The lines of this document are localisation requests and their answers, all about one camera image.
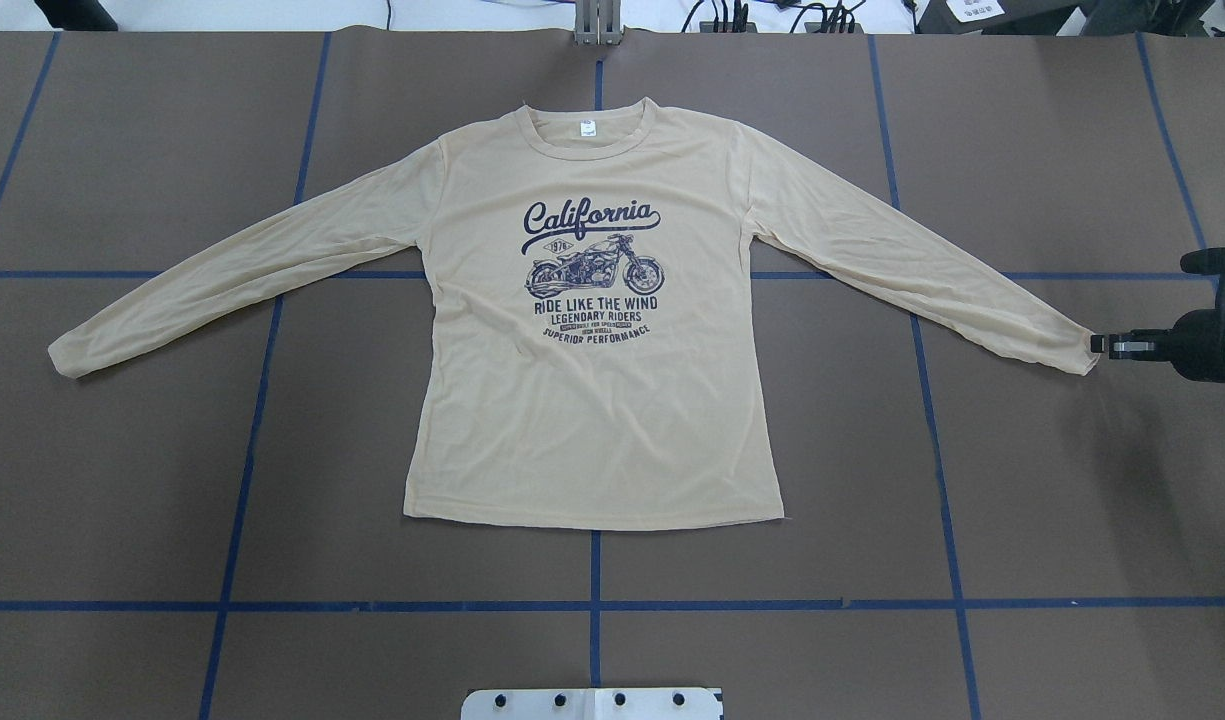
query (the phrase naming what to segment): long-sleeve t-shirt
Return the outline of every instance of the long-sleeve t-shirt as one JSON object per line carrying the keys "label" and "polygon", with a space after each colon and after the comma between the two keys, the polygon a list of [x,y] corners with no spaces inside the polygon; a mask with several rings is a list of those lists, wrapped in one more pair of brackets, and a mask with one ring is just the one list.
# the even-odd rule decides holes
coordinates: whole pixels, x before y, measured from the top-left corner
{"label": "long-sleeve t-shirt", "polygon": [[415,246],[434,356],[405,514],[612,530],[768,520],[784,509],[752,238],[1001,356],[1095,364],[1087,329],[883,201],[757,129],[650,99],[524,105],[447,132],[184,260],[49,353],[77,378]]}

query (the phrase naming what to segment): neckline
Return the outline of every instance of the neckline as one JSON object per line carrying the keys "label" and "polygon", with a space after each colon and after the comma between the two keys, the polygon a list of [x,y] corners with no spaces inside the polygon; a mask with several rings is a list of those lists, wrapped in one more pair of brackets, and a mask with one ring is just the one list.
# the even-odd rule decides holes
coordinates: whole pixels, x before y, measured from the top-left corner
{"label": "neckline", "polygon": [[[528,141],[528,144],[533,147],[534,151],[540,152],[543,156],[550,156],[560,160],[601,160],[604,158],[612,158],[612,156],[620,156],[625,151],[632,149],[648,137],[648,132],[652,132],[652,126],[657,122],[657,103],[649,97],[644,97],[643,100],[636,102],[633,105],[626,105],[625,108],[612,108],[608,110],[589,110],[589,111],[551,111],[551,110],[537,110],[528,105],[514,110],[514,119],[519,124],[519,132]],[[537,132],[537,120],[571,120],[571,122],[578,122],[579,120],[595,120],[604,118],[626,118],[626,115],[638,115],[639,126],[635,129],[633,132],[626,135],[616,142],[609,144],[600,144],[597,147],[562,147],[560,144],[552,144],[546,142],[539,132]]]}

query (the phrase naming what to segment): graphic print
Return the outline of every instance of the graphic print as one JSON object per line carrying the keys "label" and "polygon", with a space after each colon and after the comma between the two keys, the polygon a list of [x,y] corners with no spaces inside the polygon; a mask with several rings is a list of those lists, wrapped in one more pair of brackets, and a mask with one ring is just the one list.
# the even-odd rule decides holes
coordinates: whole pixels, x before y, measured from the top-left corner
{"label": "graphic print", "polygon": [[575,288],[612,287],[621,256],[625,255],[628,260],[624,274],[626,287],[639,295],[652,295],[662,289],[666,276],[662,273],[662,264],[657,260],[635,255],[630,247],[633,241],[632,234],[614,233],[609,234],[608,240],[594,242],[579,252],[561,255],[555,260],[535,260],[526,287],[541,300]]}
{"label": "graphic print", "polygon": [[554,214],[534,202],[524,213],[529,238],[522,253],[535,255],[534,246],[548,241],[539,247],[552,255],[533,260],[524,278],[538,300],[533,313],[544,323],[543,336],[567,345],[606,345],[652,332],[648,320],[659,309],[657,291],[666,273],[657,258],[636,252],[630,231],[643,234],[659,224],[662,213],[638,200],[612,208],[594,208],[589,197],[567,200]]}

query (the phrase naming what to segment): cable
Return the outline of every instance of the cable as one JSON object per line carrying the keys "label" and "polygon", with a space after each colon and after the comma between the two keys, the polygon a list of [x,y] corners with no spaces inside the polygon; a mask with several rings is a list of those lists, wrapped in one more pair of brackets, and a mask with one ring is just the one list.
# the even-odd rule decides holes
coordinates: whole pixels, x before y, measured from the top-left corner
{"label": "cable", "polygon": [[[702,2],[704,2],[704,0],[696,0],[696,5],[693,5],[693,9],[691,9],[691,12],[688,12],[688,18],[684,21],[684,27],[681,27],[679,32],[688,32],[688,24],[691,24],[691,17],[696,15],[696,10],[699,9],[699,5],[702,5]],[[718,15],[714,15],[714,20],[718,20]]]}
{"label": "cable", "polygon": [[919,15],[915,10],[919,10],[919,4],[914,0],[902,0],[902,5],[905,5],[905,10],[910,12],[910,24],[914,26],[914,36],[919,36]]}
{"label": "cable", "polygon": [[804,18],[804,13],[806,13],[810,9],[821,10],[821,26],[824,27],[824,24],[826,24],[826,13],[828,13],[829,10],[826,9],[826,5],[823,2],[809,2],[807,5],[790,5],[790,6],[791,6],[791,9],[799,9],[799,15],[795,15],[794,24],[790,26],[790,32],[791,33],[794,33],[794,31],[799,29],[799,20],[802,20]]}
{"label": "cable", "polygon": [[733,20],[733,32],[745,32],[746,26],[750,24],[750,4],[745,4],[741,0],[735,0],[736,13]]}
{"label": "cable", "polygon": [[849,36],[851,33],[856,32],[856,9],[860,9],[860,6],[862,6],[866,2],[867,2],[867,0],[860,0],[860,2],[856,2],[850,9],[848,9],[848,18],[849,18],[848,20],[848,34]]}

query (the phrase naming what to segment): blue tape line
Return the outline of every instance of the blue tape line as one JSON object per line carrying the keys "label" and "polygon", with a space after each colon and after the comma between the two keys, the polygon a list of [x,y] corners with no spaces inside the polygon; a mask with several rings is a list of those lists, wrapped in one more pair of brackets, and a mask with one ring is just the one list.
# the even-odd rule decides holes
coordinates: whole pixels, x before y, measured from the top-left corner
{"label": "blue tape line", "polygon": [[205,696],[198,702],[198,720],[208,720],[211,715],[211,698],[216,691],[216,670],[221,666],[221,647],[225,639],[225,620],[228,613],[224,606],[216,612],[216,624],[213,626],[213,644],[208,653],[208,673],[205,676]]}
{"label": "blue tape line", "polygon": [[219,602],[0,600],[0,612],[216,612]]}
{"label": "blue tape line", "polygon": [[1002,273],[1014,280],[1202,280],[1188,273]]}
{"label": "blue tape line", "polygon": [[[0,269],[0,279],[149,279],[163,269]],[[1002,273],[1014,280],[1204,280],[1187,273]],[[823,269],[756,269],[755,280],[833,280]],[[424,269],[343,269],[327,279],[424,280]]]}
{"label": "blue tape line", "polygon": [[750,273],[755,280],[832,280],[835,279],[823,269],[755,269]]}
{"label": "blue tape line", "polygon": [[1176,159],[1176,149],[1171,143],[1171,133],[1167,131],[1167,122],[1164,120],[1164,108],[1159,102],[1159,89],[1155,87],[1155,73],[1150,70],[1150,54],[1147,53],[1147,37],[1137,32],[1137,54],[1140,55],[1140,69],[1147,73],[1147,88],[1150,91],[1150,104],[1155,108],[1155,120],[1159,122],[1159,133],[1164,137],[1164,149],[1167,151],[1167,160],[1174,168],[1176,187],[1180,187],[1180,198],[1185,202],[1185,214],[1189,216],[1189,227],[1194,231],[1194,240],[1198,247],[1205,249],[1207,240],[1203,238],[1203,228],[1198,224],[1198,214],[1194,213],[1194,202],[1189,197],[1189,186],[1185,184],[1185,174],[1180,170],[1180,160]]}
{"label": "blue tape line", "polygon": [[919,388],[922,389],[922,414],[932,438],[932,458],[936,462],[936,482],[941,492],[941,533],[944,536],[946,564],[951,569],[951,591],[956,600],[956,621],[959,626],[959,648],[963,653],[963,676],[968,684],[968,710],[973,720],[981,720],[981,700],[978,693],[976,662],[971,659],[971,638],[968,634],[968,613],[963,606],[963,580],[959,574],[959,551],[954,544],[954,519],[951,516],[951,492],[944,484],[944,464],[941,460],[941,437],[937,432],[936,405],[932,404],[932,386],[929,382],[927,355],[922,350],[922,329],[919,318],[910,315],[914,334],[914,356],[919,366]]}
{"label": "blue tape line", "polygon": [[590,687],[603,687],[603,533],[590,530]]}
{"label": "blue tape line", "polygon": [[405,279],[424,280],[424,269],[347,269],[343,273],[332,276],[341,279]]}
{"label": "blue tape line", "polygon": [[1212,598],[979,598],[963,601],[968,610],[1074,610],[1106,607],[1225,607],[1225,596]]}
{"label": "blue tape line", "polygon": [[842,600],[608,600],[601,606],[608,612],[786,612],[850,607]]}
{"label": "blue tape line", "polygon": [[310,100],[310,126],[305,131],[305,146],[301,148],[301,171],[296,175],[296,197],[294,204],[305,200],[305,178],[310,174],[310,149],[314,147],[314,129],[318,126],[318,102],[323,99],[323,75],[328,72],[328,49],[332,47],[332,33],[323,33],[323,49],[318,51],[318,77],[314,82],[314,100]]}
{"label": "blue tape line", "polygon": [[[892,208],[900,209],[900,193],[895,190],[895,162],[892,159],[892,142],[887,129],[887,110],[883,100],[882,73],[878,67],[878,47],[873,36],[867,36],[869,65],[873,75],[873,100],[878,104],[878,129],[883,140],[883,160],[887,164],[887,184],[892,192]],[[971,659],[971,638],[968,634],[968,613],[963,609],[963,583],[959,577],[959,552],[954,545],[954,520],[951,519],[951,493],[944,486],[944,465],[941,462],[941,437],[937,435],[936,409],[932,405],[932,387],[929,383],[927,358],[922,354],[922,332],[919,318],[910,315],[910,331],[914,334],[914,355],[919,366],[919,387],[922,388],[922,410],[932,438],[932,457],[936,460],[936,480],[941,492],[941,530],[944,534],[946,563],[951,569],[951,590],[956,600],[956,622],[959,626],[959,650],[963,655],[963,678],[968,691],[968,710],[971,720],[981,720],[981,698],[978,693],[976,662]]]}
{"label": "blue tape line", "polygon": [[887,167],[887,192],[892,208],[902,208],[900,193],[895,191],[895,163],[892,160],[892,141],[887,132],[887,105],[883,102],[883,78],[878,72],[878,47],[873,36],[865,36],[869,44],[869,71],[873,77],[873,103],[878,107],[878,135],[883,140],[883,164]]}
{"label": "blue tape line", "polygon": [[603,60],[594,61],[594,109],[603,109]]}
{"label": "blue tape line", "polygon": [[584,600],[229,602],[232,612],[589,612]]}
{"label": "blue tape line", "polygon": [[[120,600],[0,600],[0,612],[216,612],[222,602]],[[486,601],[230,601],[233,612],[442,613],[589,612],[584,600]],[[908,600],[603,600],[599,612],[832,612],[958,610],[1098,610],[1225,607],[1225,596],[1177,598],[909,598]]]}
{"label": "blue tape line", "polygon": [[56,45],[59,44],[60,32],[54,32],[53,40],[48,45],[48,54],[44,55],[44,67],[39,70],[39,78],[36,80],[36,89],[29,94],[29,102],[26,104],[26,114],[21,118],[21,126],[17,127],[17,137],[12,141],[12,149],[9,151],[9,160],[2,165],[2,174],[0,174],[0,202],[2,201],[2,193],[9,190],[9,178],[12,176],[13,165],[17,164],[21,143],[26,140],[26,129],[29,127],[29,120],[36,114],[36,107],[39,105],[39,96],[44,91],[44,81],[48,80],[48,70],[51,69],[51,61],[56,55]]}
{"label": "blue tape line", "polygon": [[[314,100],[310,102],[310,119],[305,129],[305,146],[301,148],[301,169],[296,174],[296,196],[293,204],[305,200],[305,178],[310,170],[310,154],[314,149],[314,129],[318,121],[318,103],[323,99],[323,77],[328,69],[328,50],[332,47],[332,33],[323,33],[323,47],[318,50],[318,73],[314,81]],[[247,492],[252,486],[252,470],[256,467],[256,441],[260,436],[261,419],[265,418],[265,397],[270,392],[270,361],[274,355],[274,342],[279,336],[279,318],[283,316],[283,296],[274,298],[274,311],[270,313],[270,336],[265,338],[265,356],[261,359],[261,378],[256,388],[256,407],[252,410],[252,427],[247,432],[247,453],[243,459],[243,481],[238,486],[238,502],[234,506],[234,523],[229,534],[229,552],[225,556],[225,574],[221,585],[221,609],[216,611],[213,645],[208,655],[208,673],[205,676],[205,693],[198,702],[198,720],[208,720],[211,698],[216,688],[216,671],[221,666],[221,648],[225,642],[225,620],[229,613],[229,598],[234,588],[234,568],[238,566],[238,549],[243,540],[243,519],[247,516]]]}
{"label": "blue tape line", "polygon": [[149,279],[160,269],[0,269],[4,279]]}
{"label": "blue tape line", "polygon": [[274,298],[274,311],[270,315],[270,336],[265,340],[265,359],[261,360],[261,380],[256,389],[256,407],[252,410],[252,427],[247,432],[247,453],[243,460],[243,481],[238,486],[238,502],[234,507],[234,523],[229,533],[229,552],[225,556],[225,574],[221,585],[221,606],[216,610],[213,644],[208,655],[208,673],[205,676],[205,693],[198,704],[200,720],[211,714],[211,698],[216,688],[216,670],[221,666],[221,648],[225,639],[225,620],[229,613],[229,598],[234,588],[234,568],[238,566],[238,547],[243,540],[243,519],[247,516],[247,491],[252,486],[252,469],[256,467],[256,438],[265,418],[265,397],[270,391],[270,360],[274,355],[274,340],[279,334],[279,318],[283,315],[283,296]]}

